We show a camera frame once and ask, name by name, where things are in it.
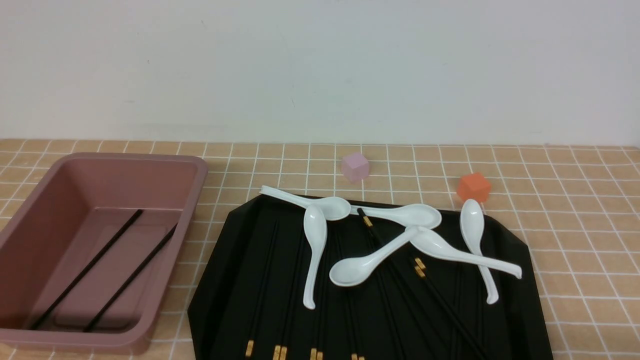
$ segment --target rectangular container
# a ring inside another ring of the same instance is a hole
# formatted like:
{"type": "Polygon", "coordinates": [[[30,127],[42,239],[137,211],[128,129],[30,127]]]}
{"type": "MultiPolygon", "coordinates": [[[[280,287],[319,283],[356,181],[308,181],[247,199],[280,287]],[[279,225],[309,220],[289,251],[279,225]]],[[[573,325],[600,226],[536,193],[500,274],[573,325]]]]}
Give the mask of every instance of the rectangular container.
{"type": "Polygon", "coordinates": [[[204,160],[193,156],[79,153],[55,163],[0,233],[0,342],[144,352],[206,175],[204,160]],[[137,209],[142,216],[29,330],[137,209]],[[82,332],[176,223],[173,238],[94,330],[82,332]]]}

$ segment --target spoon handle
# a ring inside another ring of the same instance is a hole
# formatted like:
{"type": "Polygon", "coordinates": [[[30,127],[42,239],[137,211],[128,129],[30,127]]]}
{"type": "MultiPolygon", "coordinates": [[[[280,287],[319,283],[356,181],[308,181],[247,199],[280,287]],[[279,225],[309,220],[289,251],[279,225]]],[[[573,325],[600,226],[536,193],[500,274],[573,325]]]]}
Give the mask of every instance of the spoon handle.
{"type": "Polygon", "coordinates": [[[318,273],[318,267],[320,266],[320,258],[322,254],[317,254],[312,250],[311,262],[309,263],[309,271],[307,272],[307,281],[305,282],[305,292],[302,296],[302,303],[307,309],[313,310],[316,308],[314,302],[314,288],[316,287],[316,277],[318,273]]]}
{"type": "Polygon", "coordinates": [[[292,193],[284,192],[282,190],[272,188],[266,185],[262,185],[262,188],[260,189],[260,193],[264,195],[268,195],[270,197],[274,197],[276,199],[290,202],[291,204],[297,205],[301,208],[306,208],[311,203],[309,199],[305,199],[304,197],[300,197],[292,193]]]}

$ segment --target black chopstick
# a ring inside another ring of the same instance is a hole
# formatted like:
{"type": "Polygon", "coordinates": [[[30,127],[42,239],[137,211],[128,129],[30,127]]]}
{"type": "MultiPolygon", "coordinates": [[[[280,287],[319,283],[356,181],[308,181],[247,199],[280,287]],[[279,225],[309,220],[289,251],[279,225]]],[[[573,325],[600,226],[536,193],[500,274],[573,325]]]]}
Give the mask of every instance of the black chopstick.
{"type": "Polygon", "coordinates": [[[175,224],[171,230],[169,230],[169,232],[164,236],[164,238],[162,240],[160,240],[160,242],[156,245],[156,247],[154,247],[153,250],[151,250],[151,252],[149,253],[149,255],[147,255],[147,257],[140,263],[140,265],[138,265],[138,267],[133,271],[133,273],[131,273],[131,275],[129,275],[129,277],[127,278],[127,280],[125,280],[124,283],[122,283],[121,287],[118,289],[118,291],[115,292],[115,294],[113,294],[113,296],[111,296],[111,298],[109,299],[109,301],[107,301],[106,304],[104,304],[104,306],[102,307],[102,309],[100,309],[100,311],[98,311],[98,313],[93,317],[93,319],[89,322],[89,324],[84,327],[83,332],[90,332],[93,327],[100,321],[100,319],[102,318],[102,315],[104,315],[104,313],[107,312],[107,310],[109,309],[109,307],[111,305],[113,305],[113,303],[118,300],[118,297],[120,297],[120,295],[122,295],[122,293],[127,289],[127,287],[133,282],[133,280],[136,279],[136,277],[142,272],[142,270],[145,269],[145,267],[151,262],[151,260],[153,260],[153,258],[156,256],[156,254],[158,252],[160,252],[160,250],[162,250],[162,248],[164,247],[164,245],[166,243],[169,242],[169,240],[171,240],[171,238],[173,237],[173,233],[175,232],[175,228],[178,226],[178,224],[175,224]]]}
{"type": "Polygon", "coordinates": [[[89,263],[84,267],[84,269],[82,269],[82,271],[80,271],[80,273],[76,276],[76,278],[73,279],[73,281],[67,286],[67,288],[60,295],[58,295],[58,298],[56,298],[56,300],[47,308],[47,311],[42,313],[42,315],[40,315],[40,317],[33,324],[31,324],[31,327],[30,327],[31,330],[37,330],[42,325],[42,322],[44,322],[47,316],[51,314],[53,309],[55,309],[56,306],[58,306],[62,302],[62,300],[64,300],[65,297],[67,297],[67,295],[69,295],[71,290],[73,290],[73,288],[75,288],[76,285],[78,285],[80,280],[82,280],[83,277],[85,277],[85,275],[95,266],[95,264],[97,264],[98,261],[102,259],[102,257],[106,254],[106,252],[116,243],[116,241],[118,241],[118,239],[120,239],[122,234],[124,234],[124,232],[128,230],[128,228],[131,225],[133,225],[133,223],[140,217],[140,215],[142,215],[142,213],[143,213],[143,210],[138,209],[136,210],[135,213],[133,213],[133,215],[131,215],[131,217],[127,220],[126,223],[124,223],[124,225],[120,228],[120,230],[118,230],[107,242],[107,244],[103,246],[103,248],[93,257],[93,259],[89,261],[89,263]]]}

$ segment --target white grout line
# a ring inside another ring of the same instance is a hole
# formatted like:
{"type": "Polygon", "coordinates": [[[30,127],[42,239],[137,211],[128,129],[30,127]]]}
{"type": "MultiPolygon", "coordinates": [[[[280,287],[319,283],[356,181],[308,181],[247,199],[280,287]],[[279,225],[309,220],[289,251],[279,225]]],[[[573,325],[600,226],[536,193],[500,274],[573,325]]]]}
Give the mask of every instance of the white grout line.
{"type": "MultiPolygon", "coordinates": [[[[492,152],[492,154],[493,154],[493,158],[495,159],[495,149],[494,149],[493,147],[491,147],[491,152],[492,152]]],[[[500,176],[502,176],[502,170],[501,170],[501,169],[500,169],[500,167],[498,167],[497,165],[496,165],[496,167],[498,168],[498,173],[500,174],[500,176]]],[[[502,184],[504,185],[504,187],[505,187],[505,188],[507,187],[507,183],[506,183],[504,180],[502,180],[502,184]]],[[[507,196],[508,196],[508,198],[509,198],[509,202],[511,203],[511,207],[515,209],[516,207],[515,207],[515,205],[513,204],[513,199],[511,199],[511,195],[510,195],[509,193],[507,193],[507,196]]],[[[515,212],[515,215],[516,215],[516,220],[518,221],[518,225],[522,228],[523,226],[522,226],[522,221],[520,221],[520,216],[518,215],[518,213],[517,213],[517,212],[515,212]]],[[[529,241],[528,241],[528,239],[527,239],[527,233],[523,231],[523,232],[522,232],[522,236],[523,236],[523,241],[524,241],[526,244],[529,244],[529,241]]],[[[536,263],[536,259],[535,259],[534,257],[531,257],[531,263],[533,264],[534,269],[537,269],[537,268],[538,268],[538,265],[537,265],[537,263],[536,263]]],[[[547,287],[545,286],[545,281],[544,281],[544,279],[542,279],[542,277],[538,277],[538,279],[540,280],[540,284],[542,285],[542,291],[544,292],[544,294],[547,294],[547,287]]],[[[557,321],[558,317],[557,317],[557,315],[556,315],[556,310],[554,309],[554,307],[551,305],[551,303],[550,303],[550,302],[549,302],[549,309],[551,310],[551,315],[553,315],[553,317],[554,317],[554,321],[557,321]]],[[[569,343],[566,341],[566,338],[565,338],[565,336],[564,336],[564,332],[562,331],[562,329],[560,328],[560,326],[558,327],[558,331],[559,331],[559,333],[560,333],[560,338],[561,338],[561,339],[562,339],[562,341],[563,341],[564,347],[565,347],[567,350],[569,350],[569,349],[570,349],[570,347],[569,347],[569,343]]],[[[570,360],[573,360],[573,356],[572,356],[570,353],[569,353],[569,359],[570,359],[570,360]]]]}

